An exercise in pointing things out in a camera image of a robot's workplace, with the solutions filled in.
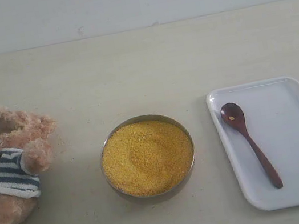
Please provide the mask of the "tan teddy bear striped sweater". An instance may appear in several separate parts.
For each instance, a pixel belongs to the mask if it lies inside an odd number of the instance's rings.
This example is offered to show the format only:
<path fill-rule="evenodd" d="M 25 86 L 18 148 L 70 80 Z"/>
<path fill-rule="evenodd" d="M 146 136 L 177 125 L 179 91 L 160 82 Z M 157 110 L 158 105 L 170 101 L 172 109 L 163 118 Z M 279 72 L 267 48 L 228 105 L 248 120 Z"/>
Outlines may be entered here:
<path fill-rule="evenodd" d="M 37 205 L 55 128 L 48 116 L 0 107 L 0 224 L 22 224 Z"/>

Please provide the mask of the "white rectangular plastic tray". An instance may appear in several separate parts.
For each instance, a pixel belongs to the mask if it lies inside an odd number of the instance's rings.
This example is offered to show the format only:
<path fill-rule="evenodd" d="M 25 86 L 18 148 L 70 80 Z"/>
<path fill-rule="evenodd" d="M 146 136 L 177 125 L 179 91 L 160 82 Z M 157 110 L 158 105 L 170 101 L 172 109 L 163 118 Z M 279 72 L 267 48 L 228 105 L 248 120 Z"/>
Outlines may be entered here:
<path fill-rule="evenodd" d="M 299 81 L 276 77 L 211 91 L 206 98 L 221 143 L 246 200 L 259 210 L 299 206 Z M 221 117 L 237 104 L 247 130 L 278 171 L 282 188 L 268 179 L 248 141 Z"/>

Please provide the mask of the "dark brown wooden spoon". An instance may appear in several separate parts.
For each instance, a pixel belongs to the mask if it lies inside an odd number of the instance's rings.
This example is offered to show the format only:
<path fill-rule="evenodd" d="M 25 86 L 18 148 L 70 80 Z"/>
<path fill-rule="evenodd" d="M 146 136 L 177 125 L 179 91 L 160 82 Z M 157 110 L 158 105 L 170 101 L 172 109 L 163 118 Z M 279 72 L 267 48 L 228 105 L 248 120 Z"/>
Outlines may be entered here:
<path fill-rule="evenodd" d="M 245 115 L 241 107 L 235 103 L 226 103 L 221 107 L 220 114 L 222 120 L 227 125 L 237 130 L 248 141 L 272 185 L 277 189 L 282 189 L 284 184 L 280 175 L 260 147 L 250 137 L 247 131 Z"/>

